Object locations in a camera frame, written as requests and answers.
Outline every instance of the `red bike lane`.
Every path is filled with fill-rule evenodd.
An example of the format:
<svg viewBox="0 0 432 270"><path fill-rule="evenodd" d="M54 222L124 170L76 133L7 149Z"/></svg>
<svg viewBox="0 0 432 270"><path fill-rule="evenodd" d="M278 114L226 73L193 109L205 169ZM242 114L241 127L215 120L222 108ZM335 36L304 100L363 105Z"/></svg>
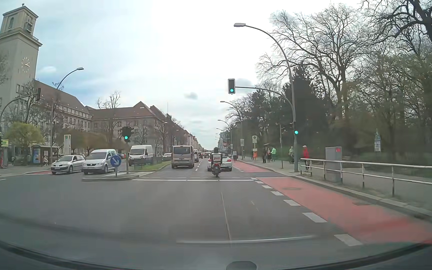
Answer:
<svg viewBox="0 0 432 270"><path fill-rule="evenodd" d="M266 169L242 162L238 163L237 167L245 172L268 172ZM264 183L263 185L282 193L282 200L287 197L295 201L363 244L432 244L432 223L428 221L293 177L257 178Z"/></svg>

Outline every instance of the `building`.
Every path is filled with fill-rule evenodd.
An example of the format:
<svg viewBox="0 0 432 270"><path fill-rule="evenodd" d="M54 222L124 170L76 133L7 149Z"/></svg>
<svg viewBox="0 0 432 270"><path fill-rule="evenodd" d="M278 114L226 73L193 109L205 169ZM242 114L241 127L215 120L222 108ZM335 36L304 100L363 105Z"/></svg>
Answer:
<svg viewBox="0 0 432 270"><path fill-rule="evenodd" d="M171 145L181 144L183 140L186 144L194 144L195 148L198 146L195 136L174 123L154 105L148 107L140 101L133 107L96 109L84 106L74 95L37 81L38 53L39 47L43 45L33 36L37 19L38 15L23 4L3 14L0 28L0 56L6 59L8 78L0 85L0 113L10 101L40 88L41 100L34 103L34 106L41 109L44 117L41 115L38 119L26 121L41 128L45 142L37 147L61 152L62 145L59 145L56 138L58 132L65 128L101 132L108 142L121 142L123 126L134 127L129 145L151 144L157 156L170 152ZM29 111L30 106L33 105L23 99L12 103L5 114L10 111L15 117L5 122L20 121L18 115L24 110ZM53 145L50 145L51 126ZM16 147L11 151L16 156L22 153Z"/></svg>

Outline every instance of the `manhole cover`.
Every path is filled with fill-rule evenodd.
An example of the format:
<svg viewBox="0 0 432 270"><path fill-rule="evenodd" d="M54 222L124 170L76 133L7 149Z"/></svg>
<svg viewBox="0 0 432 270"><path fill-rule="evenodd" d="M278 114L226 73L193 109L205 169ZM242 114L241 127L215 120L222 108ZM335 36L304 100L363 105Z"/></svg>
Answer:
<svg viewBox="0 0 432 270"><path fill-rule="evenodd" d="M370 203L367 202L353 202L354 205L371 205Z"/></svg>

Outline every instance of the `windshield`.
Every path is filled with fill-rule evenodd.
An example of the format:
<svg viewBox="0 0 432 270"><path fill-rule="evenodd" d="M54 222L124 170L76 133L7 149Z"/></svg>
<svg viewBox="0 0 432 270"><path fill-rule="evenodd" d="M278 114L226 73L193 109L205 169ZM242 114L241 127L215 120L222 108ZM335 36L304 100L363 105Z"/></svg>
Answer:
<svg viewBox="0 0 432 270"><path fill-rule="evenodd" d="M61 156L57 161L58 162L70 162L73 160L73 156Z"/></svg>
<svg viewBox="0 0 432 270"><path fill-rule="evenodd" d="M134 148L129 151L129 155L144 155L145 149L144 148Z"/></svg>
<svg viewBox="0 0 432 270"><path fill-rule="evenodd" d="M86 158L87 160L103 160L106 158L106 152L92 152Z"/></svg>
<svg viewBox="0 0 432 270"><path fill-rule="evenodd" d="M191 149L189 147L174 147L173 153L176 155L186 155L191 152Z"/></svg>

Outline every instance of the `person in green jacket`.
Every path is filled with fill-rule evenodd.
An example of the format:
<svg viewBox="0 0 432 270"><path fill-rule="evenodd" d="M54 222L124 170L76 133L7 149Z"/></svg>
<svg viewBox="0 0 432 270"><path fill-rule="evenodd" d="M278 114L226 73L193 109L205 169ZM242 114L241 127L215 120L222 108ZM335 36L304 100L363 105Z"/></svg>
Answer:
<svg viewBox="0 0 432 270"><path fill-rule="evenodd" d="M271 161L275 161L276 157L276 148L273 146L273 149L271 150Z"/></svg>

